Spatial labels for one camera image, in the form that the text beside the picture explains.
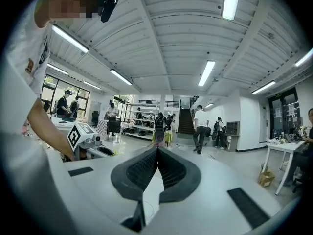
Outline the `person's left forearm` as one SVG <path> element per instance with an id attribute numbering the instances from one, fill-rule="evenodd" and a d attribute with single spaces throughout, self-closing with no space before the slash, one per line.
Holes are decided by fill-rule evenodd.
<path id="1" fill-rule="evenodd" d="M 66 136 L 52 123 L 51 119 L 42 107 L 40 98 L 36 99 L 27 116 L 27 119 L 32 130 L 42 141 L 66 155 L 71 161 L 75 160 Z"/>

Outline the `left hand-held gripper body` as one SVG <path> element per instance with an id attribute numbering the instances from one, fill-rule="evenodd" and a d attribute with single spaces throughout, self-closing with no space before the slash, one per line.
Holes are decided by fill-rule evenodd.
<path id="1" fill-rule="evenodd" d="M 73 151 L 76 160 L 80 160 L 80 148 L 88 149 L 101 144 L 101 136 L 88 124 L 75 122 L 69 133 L 67 141 Z"/>

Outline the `dark glass door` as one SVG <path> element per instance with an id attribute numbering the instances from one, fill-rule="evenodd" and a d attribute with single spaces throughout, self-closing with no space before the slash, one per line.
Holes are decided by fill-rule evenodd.
<path id="1" fill-rule="evenodd" d="M 301 123 L 296 88 L 276 93 L 268 99 L 270 112 L 270 138 L 284 134 L 295 134 Z"/>

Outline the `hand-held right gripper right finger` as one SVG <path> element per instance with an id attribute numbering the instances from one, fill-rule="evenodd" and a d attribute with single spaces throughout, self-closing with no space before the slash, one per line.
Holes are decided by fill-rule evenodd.
<path id="1" fill-rule="evenodd" d="M 164 147 L 157 149 L 157 167 L 164 187 L 159 195 L 161 204 L 183 201 L 201 182 L 201 171 L 194 163 Z"/>

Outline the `dark staircase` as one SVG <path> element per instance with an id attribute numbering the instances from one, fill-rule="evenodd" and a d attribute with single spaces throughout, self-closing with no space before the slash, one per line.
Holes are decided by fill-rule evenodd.
<path id="1" fill-rule="evenodd" d="M 190 110 L 180 109 L 178 133 L 192 135 L 194 132 L 195 128 Z"/>

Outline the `long ceiling light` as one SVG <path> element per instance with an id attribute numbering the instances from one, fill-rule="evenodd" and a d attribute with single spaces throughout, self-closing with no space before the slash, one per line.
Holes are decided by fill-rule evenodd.
<path id="1" fill-rule="evenodd" d="M 47 63 L 47 66 L 48 66 L 49 68 L 53 69 L 53 70 L 56 70 L 56 71 L 58 71 L 58 72 L 64 74 L 64 75 L 68 75 L 68 72 L 67 72 L 67 71 L 62 70 L 62 69 L 60 69 L 60 68 L 58 68 L 58 67 L 56 67 L 56 66 L 54 66 L 54 65 L 52 65 L 52 64 L 50 64 L 50 63 Z"/>
<path id="2" fill-rule="evenodd" d="M 222 17 L 226 20 L 233 21 L 235 18 L 239 0 L 223 0 Z"/>
<path id="3" fill-rule="evenodd" d="M 110 69 L 110 72 L 115 75 L 116 77 L 118 77 L 120 80 L 122 80 L 123 82 L 125 82 L 127 85 L 132 85 L 132 82 L 130 82 L 127 78 L 125 78 L 123 75 L 121 75 L 119 72 L 117 72 L 115 69 Z"/>
<path id="4" fill-rule="evenodd" d="M 215 61 L 210 61 L 210 60 L 207 61 L 205 69 L 204 69 L 204 71 L 202 73 L 202 76 L 201 76 L 201 78 L 199 80 L 198 86 L 202 87 L 202 86 L 205 85 L 205 83 L 208 80 L 208 78 L 209 78 L 209 76 L 210 76 L 210 74 L 211 74 L 215 64 L 216 64 Z"/>
<path id="5" fill-rule="evenodd" d="M 61 28 L 59 28 L 56 24 L 52 25 L 52 31 L 54 31 L 57 35 L 80 49 L 83 53 L 88 53 L 89 49 L 81 44 L 79 41 L 77 41 L 74 37 L 67 34 L 65 31 L 63 31 Z"/>
<path id="6" fill-rule="evenodd" d="M 313 48 L 310 49 L 309 52 L 307 52 L 302 58 L 300 58 L 296 63 L 295 66 L 299 67 L 302 64 L 304 64 L 308 59 L 310 59 L 313 56 Z"/>
<path id="7" fill-rule="evenodd" d="M 90 86 L 90 87 L 93 87 L 93 88 L 95 88 L 95 89 L 97 89 L 97 90 L 102 90 L 100 87 L 98 87 L 98 86 L 96 86 L 96 85 L 94 85 L 94 84 L 92 84 L 92 83 L 89 83 L 89 82 L 87 82 L 87 81 L 83 81 L 83 83 L 86 84 L 86 85 L 88 85 L 88 86 Z"/>
<path id="8" fill-rule="evenodd" d="M 254 91 L 252 92 L 252 94 L 258 94 L 258 93 L 260 93 L 260 92 L 262 92 L 262 91 L 268 89 L 269 87 L 271 87 L 271 86 L 273 86 L 273 85 L 275 85 L 275 84 L 276 84 L 276 82 L 275 82 L 274 80 L 272 80 L 272 81 L 268 82 L 267 84 L 261 86 L 260 88 L 254 90 Z"/>

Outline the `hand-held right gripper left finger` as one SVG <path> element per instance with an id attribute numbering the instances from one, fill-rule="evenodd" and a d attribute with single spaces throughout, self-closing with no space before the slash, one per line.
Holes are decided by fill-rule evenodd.
<path id="1" fill-rule="evenodd" d="M 111 182 L 118 193 L 125 199 L 137 202 L 132 217 L 122 222 L 122 225 L 135 232 L 140 232 L 145 226 L 143 192 L 149 185 L 157 170 L 157 152 L 154 147 L 119 165 L 111 172 Z"/>

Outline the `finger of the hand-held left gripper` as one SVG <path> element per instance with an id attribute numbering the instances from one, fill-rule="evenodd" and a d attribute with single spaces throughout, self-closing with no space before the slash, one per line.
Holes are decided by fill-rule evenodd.
<path id="1" fill-rule="evenodd" d="M 105 157 L 105 156 L 111 157 L 114 155 L 115 155 L 115 153 L 112 150 L 110 150 L 104 146 L 98 146 L 97 147 L 97 156 L 98 157 Z"/>

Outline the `grey cabinet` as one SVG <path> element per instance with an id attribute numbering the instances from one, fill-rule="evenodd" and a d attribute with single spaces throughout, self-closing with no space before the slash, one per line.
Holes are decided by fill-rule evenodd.
<path id="1" fill-rule="evenodd" d="M 240 122 L 227 122 L 226 123 L 226 144 L 227 150 L 235 152 L 237 150 L 238 140 L 240 136 Z"/>

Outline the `person's white t-shirt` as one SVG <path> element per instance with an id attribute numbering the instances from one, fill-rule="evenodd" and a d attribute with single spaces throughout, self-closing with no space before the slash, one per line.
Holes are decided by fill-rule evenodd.
<path id="1" fill-rule="evenodd" d="M 7 45 L 7 53 L 22 78 L 38 98 L 42 94 L 45 71 L 50 57 L 48 36 L 50 25 L 39 28 L 34 14 L 38 0 L 22 13 Z"/>

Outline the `white table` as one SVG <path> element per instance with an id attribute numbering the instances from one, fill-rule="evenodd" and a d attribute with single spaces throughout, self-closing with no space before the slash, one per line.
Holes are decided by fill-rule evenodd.
<path id="1" fill-rule="evenodd" d="M 290 167 L 291 167 L 291 163 L 293 161 L 293 157 L 294 157 L 294 153 L 301 149 L 303 146 L 305 145 L 305 142 L 304 141 L 301 141 L 299 143 L 285 143 L 285 144 L 272 144 L 272 143 L 268 143 L 267 144 L 267 154 L 266 154 L 266 158 L 265 158 L 265 162 L 264 162 L 264 166 L 262 168 L 262 173 L 265 172 L 265 169 L 268 165 L 268 161 L 269 161 L 269 156 L 270 156 L 270 152 L 272 150 L 274 151 L 280 151 L 280 152 L 283 152 L 283 159 L 281 161 L 281 167 L 283 166 L 283 163 L 284 163 L 284 158 L 286 156 L 287 153 L 289 153 L 289 160 L 288 160 L 288 163 L 287 163 L 287 167 L 286 167 L 286 170 L 285 170 L 285 173 L 283 175 L 283 178 L 275 192 L 275 195 L 279 195 L 280 193 L 280 190 L 282 188 L 282 186 L 284 185 L 285 183 L 285 180 L 287 178 L 287 175 L 290 171 Z"/>

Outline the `cardboard box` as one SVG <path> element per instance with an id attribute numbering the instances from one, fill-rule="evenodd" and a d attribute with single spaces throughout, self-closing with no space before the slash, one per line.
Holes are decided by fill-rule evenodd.
<path id="1" fill-rule="evenodd" d="M 268 170 L 266 167 L 264 172 L 261 172 L 258 179 L 258 184 L 264 188 L 269 187 L 273 180 L 275 179 L 275 175 Z"/>

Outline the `black framed window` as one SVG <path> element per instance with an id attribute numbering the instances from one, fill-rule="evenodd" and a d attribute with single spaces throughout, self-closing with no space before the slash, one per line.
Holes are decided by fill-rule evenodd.
<path id="1" fill-rule="evenodd" d="M 77 117 L 85 118 L 90 91 L 74 86 L 54 76 L 46 75 L 42 86 L 43 105 L 49 105 L 47 112 L 56 116 L 56 107 L 59 99 L 69 90 L 71 95 L 66 99 L 67 108 L 74 104 L 78 107 Z"/>

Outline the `white metal shelving rack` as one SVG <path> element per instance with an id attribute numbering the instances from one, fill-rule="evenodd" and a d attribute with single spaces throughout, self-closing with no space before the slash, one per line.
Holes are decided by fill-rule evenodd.
<path id="1" fill-rule="evenodd" d="M 155 119 L 159 113 L 157 102 L 150 100 L 126 103 L 122 114 L 122 134 L 152 140 Z"/>

